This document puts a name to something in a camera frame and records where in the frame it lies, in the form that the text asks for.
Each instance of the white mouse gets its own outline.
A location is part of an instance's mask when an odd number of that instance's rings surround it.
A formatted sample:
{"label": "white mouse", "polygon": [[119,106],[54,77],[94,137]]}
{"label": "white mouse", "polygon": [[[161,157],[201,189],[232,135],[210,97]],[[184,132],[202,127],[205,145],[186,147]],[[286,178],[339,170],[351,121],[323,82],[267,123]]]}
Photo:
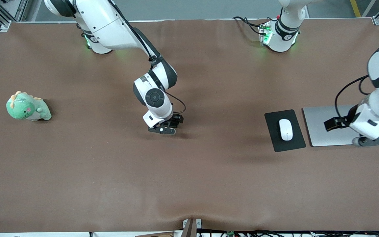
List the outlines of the white mouse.
{"label": "white mouse", "polygon": [[279,120],[280,136],[284,141],[290,141],[293,138],[292,124],[287,119]]}

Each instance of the mouse pad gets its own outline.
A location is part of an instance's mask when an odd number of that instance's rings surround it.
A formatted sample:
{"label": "mouse pad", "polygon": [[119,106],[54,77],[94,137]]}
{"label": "mouse pad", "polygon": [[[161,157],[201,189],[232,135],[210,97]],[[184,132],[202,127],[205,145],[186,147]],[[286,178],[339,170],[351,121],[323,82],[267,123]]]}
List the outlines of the mouse pad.
{"label": "mouse pad", "polygon": [[[306,147],[304,136],[302,135],[294,110],[272,112],[264,114],[264,116],[266,117],[267,127],[275,152]],[[292,123],[293,138],[290,141],[284,141],[280,136],[279,120],[281,119],[287,119]]]}

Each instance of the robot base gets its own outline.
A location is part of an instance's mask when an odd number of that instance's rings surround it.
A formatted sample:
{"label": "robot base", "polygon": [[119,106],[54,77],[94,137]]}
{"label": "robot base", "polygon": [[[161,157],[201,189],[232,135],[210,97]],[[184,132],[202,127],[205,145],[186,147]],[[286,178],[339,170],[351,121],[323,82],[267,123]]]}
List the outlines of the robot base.
{"label": "robot base", "polygon": [[290,47],[295,43],[295,39],[298,36],[296,33],[295,36],[290,40],[283,40],[280,35],[278,35],[274,28],[277,21],[268,21],[258,27],[260,33],[266,34],[265,36],[260,35],[261,45],[265,45],[275,52],[285,52],[290,49]]}
{"label": "robot base", "polygon": [[[80,25],[77,23],[77,28],[80,29],[80,30],[83,30]],[[86,42],[87,42],[87,48],[92,50],[93,52],[97,53],[97,54],[108,54],[110,52],[112,52],[111,49],[108,49],[108,48],[105,48],[104,46],[102,46],[98,41],[97,39],[92,36],[90,39],[84,34],[84,32],[81,34],[81,37],[83,37]]]}
{"label": "robot base", "polygon": [[164,121],[163,123],[160,123],[158,126],[155,126],[153,128],[147,128],[147,130],[149,130],[149,132],[155,132],[159,134],[175,135],[175,128],[177,128],[180,123],[184,123],[184,117],[182,117],[180,114],[177,114],[173,115],[170,120]]}

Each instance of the brown tablecloth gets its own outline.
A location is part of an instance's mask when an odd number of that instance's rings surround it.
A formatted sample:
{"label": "brown tablecloth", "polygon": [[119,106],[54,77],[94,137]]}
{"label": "brown tablecloth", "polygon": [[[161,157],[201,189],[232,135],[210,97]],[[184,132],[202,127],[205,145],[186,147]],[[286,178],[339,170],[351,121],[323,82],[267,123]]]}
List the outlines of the brown tablecloth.
{"label": "brown tablecloth", "polygon": [[[379,147],[276,153],[264,118],[294,109],[308,143],[301,108],[332,105],[366,74],[379,26],[306,20],[275,53],[241,21],[133,25],[178,72],[168,92],[188,109],[175,136],[142,119],[132,84],[149,69],[143,51],[97,55],[75,24],[0,34],[0,232],[170,230],[188,217],[204,228],[379,230]],[[9,117],[17,90],[53,118]],[[353,86],[340,104],[362,97]]]}

